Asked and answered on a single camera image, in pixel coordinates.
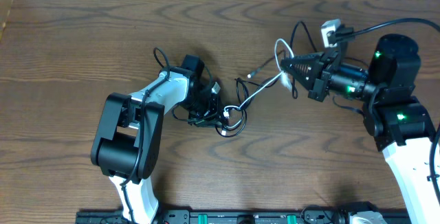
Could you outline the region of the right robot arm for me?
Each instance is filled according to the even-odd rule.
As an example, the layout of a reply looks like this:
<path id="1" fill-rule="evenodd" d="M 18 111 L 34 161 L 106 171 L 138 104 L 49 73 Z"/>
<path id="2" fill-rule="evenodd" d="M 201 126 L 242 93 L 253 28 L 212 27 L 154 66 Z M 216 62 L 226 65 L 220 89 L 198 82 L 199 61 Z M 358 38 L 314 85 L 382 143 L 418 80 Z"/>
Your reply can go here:
<path id="1" fill-rule="evenodd" d="M 281 69 L 322 102 L 330 93 L 359 100 L 364 127 L 384 155 L 412 223 L 439 222 L 438 136 L 427 109 L 413 95 L 421 67 L 418 45 L 401 34 L 382 36 L 368 69 L 344 63 L 347 44 L 289 56 Z"/>

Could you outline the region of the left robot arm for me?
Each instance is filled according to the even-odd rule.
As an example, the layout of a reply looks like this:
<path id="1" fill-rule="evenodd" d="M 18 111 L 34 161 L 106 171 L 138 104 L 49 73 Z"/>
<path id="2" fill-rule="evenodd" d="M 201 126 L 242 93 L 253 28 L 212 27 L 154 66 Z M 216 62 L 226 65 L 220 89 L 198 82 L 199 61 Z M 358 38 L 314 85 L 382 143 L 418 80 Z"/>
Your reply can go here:
<path id="1" fill-rule="evenodd" d="M 152 223 L 159 209 L 151 174 L 157 163 L 164 116 L 175 107 L 187 110 L 187 124 L 217 128 L 227 123 L 219 86 L 201 79 L 205 64 L 187 55 L 178 67 L 167 65 L 145 88 L 110 94 L 102 110 L 91 162 L 117 188 L 124 223 Z"/>

